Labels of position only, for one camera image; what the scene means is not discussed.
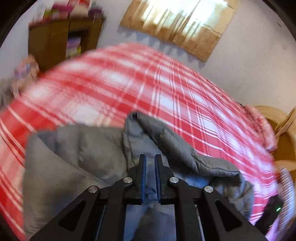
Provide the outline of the pile of clothes on floor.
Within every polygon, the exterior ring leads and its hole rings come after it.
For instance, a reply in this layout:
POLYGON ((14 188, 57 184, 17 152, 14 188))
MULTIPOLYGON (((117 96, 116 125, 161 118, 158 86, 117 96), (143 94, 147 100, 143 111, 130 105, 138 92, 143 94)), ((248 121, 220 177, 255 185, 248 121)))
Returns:
POLYGON ((37 81, 40 72, 39 65, 34 56, 29 55, 16 66, 14 71, 14 87, 23 90, 30 84, 37 81))

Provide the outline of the folded clothes on desk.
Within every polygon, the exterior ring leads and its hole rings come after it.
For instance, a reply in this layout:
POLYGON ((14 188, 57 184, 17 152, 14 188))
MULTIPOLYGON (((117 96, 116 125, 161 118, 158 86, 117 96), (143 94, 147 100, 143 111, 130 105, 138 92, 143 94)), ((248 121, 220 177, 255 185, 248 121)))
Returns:
POLYGON ((33 23, 70 17, 100 18, 104 17, 104 13, 96 1, 54 1, 51 6, 45 4, 38 6, 33 23))

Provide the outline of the brown wooden desk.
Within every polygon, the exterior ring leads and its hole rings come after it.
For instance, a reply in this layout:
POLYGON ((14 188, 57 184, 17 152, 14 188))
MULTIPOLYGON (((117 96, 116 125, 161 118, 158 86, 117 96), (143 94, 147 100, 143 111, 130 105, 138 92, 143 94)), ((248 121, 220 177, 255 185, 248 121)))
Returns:
POLYGON ((41 71, 66 59, 69 37, 81 39, 81 52, 97 47, 106 17, 72 17, 40 22, 29 26, 28 54, 34 56, 41 71))

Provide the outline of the beige window curtain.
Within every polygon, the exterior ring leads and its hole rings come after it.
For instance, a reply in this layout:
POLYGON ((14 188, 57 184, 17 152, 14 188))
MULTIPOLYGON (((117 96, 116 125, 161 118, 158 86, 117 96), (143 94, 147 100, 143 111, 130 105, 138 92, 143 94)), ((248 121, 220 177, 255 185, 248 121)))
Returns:
POLYGON ((238 4, 238 1, 133 0, 120 26, 174 44, 206 62, 238 4))

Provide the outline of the grey puffer jacket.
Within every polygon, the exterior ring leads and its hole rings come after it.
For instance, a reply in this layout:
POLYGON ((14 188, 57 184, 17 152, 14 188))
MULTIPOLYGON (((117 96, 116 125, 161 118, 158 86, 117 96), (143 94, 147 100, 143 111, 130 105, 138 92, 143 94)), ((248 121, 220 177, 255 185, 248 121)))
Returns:
POLYGON ((189 185, 212 186, 245 217, 254 203, 253 186, 229 161, 198 154, 163 122, 131 113, 124 128, 72 125, 32 135, 26 147, 23 221, 29 240, 89 186, 104 188, 125 178, 147 158, 144 204, 129 206, 125 240, 175 240, 171 205, 157 204, 154 158, 189 185))

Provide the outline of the striped pillow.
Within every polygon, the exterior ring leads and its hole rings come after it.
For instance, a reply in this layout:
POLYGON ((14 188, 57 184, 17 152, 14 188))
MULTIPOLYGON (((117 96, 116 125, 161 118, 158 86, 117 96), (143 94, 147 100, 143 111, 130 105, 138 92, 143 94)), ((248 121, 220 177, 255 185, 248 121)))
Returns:
POLYGON ((283 232, 295 217, 295 170, 289 171, 285 166, 277 166, 279 195, 283 200, 280 211, 278 231, 283 232))

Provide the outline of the wooden headboard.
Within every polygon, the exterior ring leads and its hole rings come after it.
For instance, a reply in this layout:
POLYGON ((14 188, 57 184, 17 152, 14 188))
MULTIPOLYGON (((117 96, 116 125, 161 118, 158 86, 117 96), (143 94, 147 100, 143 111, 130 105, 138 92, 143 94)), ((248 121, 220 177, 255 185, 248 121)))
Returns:
POLYGON ((284 166, 288 171, 295 170, 295 108, 288 114, 271 106, 257 106, 259 112, 272 126, 277 140, 273 152, 276 166, 284 166))

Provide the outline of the grey patterned cloth on floor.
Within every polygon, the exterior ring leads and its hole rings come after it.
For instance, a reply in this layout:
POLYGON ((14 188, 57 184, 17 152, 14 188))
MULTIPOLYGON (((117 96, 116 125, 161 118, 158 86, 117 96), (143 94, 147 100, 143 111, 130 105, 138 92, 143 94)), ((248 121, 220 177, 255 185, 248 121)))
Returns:
POLYGON ((0 108, 3 109, 13 99, 13 80, 11 78, 2 78, 0 82, 0 108))

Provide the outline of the red plaid bed sheet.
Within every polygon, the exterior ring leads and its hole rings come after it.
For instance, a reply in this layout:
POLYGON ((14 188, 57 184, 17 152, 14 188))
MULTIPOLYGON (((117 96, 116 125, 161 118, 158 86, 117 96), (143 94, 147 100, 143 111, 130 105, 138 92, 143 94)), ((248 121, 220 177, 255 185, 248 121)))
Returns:
POLYGON ((125 43, 64 61, 1 111, 1 216, 24 240, 22 182, 28 136, 74 123, 122 127, 137 110, 166 123, 199 154, 235 165, 254 185, 250 222, 277 193, 273 158, 226 92, 146 45, 125 43))

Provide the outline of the pink floral pillow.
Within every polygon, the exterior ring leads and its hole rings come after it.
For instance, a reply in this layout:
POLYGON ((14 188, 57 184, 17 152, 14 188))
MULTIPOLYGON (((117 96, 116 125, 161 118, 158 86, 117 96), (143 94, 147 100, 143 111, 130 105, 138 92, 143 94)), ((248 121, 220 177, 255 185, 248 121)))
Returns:
POLYGON ((260 111, 249 105, 244 106, 245 111, 255 123, 255 129, 261 137, 267 151, 273 152, 277 149, 278 143, 273 128, 260 111))

